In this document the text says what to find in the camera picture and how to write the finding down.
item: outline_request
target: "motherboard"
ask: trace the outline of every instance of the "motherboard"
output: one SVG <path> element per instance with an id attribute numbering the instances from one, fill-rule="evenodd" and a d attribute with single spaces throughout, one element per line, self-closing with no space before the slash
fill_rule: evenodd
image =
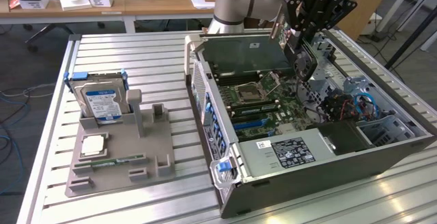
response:
<path id="1" fill-rule="evenodd" d="M 220 78 L 217 83 L 241 142 L 303 131 L 313 124 L 296 96 L 296 81 L 281 71 Z"/>

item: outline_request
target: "blue pcie slot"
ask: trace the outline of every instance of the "blue pcie slot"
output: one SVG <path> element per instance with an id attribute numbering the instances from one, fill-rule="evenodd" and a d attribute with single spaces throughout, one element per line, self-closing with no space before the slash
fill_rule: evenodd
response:
<path id="1" fill-rule="evenodd" d="M 246 129 L 246 128 L 262 127 L 266 125 L 268 120 L 269 119 L 266 118 L 260 121 L 253 121 L 253 122 L 242 123 L 242 124 L 234 124 L 234 129 L 240 130 L 240 129 Z"/>

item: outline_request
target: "barcode sticker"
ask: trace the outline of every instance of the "barcode sticker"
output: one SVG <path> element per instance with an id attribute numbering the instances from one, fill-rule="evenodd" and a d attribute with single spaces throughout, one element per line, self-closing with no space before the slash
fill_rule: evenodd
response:
<path id="1" fill-rule="evenodd" d="M 122 12 L 102 12 L 102 14 L 122 14 Z"/>
<path id="2" fill-rule="evenodd" d="M 258 149 L 272 147 L 272 142 L 270 141 L 258 141 L 257 146 L 258 146 Z"/>

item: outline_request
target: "hard drive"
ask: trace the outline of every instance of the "hard drive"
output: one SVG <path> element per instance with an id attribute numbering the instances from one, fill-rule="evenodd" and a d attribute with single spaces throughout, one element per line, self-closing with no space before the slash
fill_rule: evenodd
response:
<path id="1" fill-rule="evenodd" d="M 110 74 L 89 74 L 77 72 L 65 82 L 79 102 L 82 117 L 95 117 L 99 124 L 117 123 L 122 114 L 131 112 L 127 103 L 127 73 L 125 70 Z"/>

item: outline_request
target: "red cable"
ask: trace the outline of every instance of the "red cable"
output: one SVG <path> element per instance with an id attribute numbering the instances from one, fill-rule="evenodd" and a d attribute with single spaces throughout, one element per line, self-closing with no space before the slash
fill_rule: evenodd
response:
<path id="1" fill-rule="evenodd" d="M 345 100 L 345 102 L 343 103 L 341 114 L 340 114 L 340 120 L 343 120 L 343 113 L 345 112 L 347 102 L 349 102 L 349 101 L 351 101 L 351 100 Z"/>

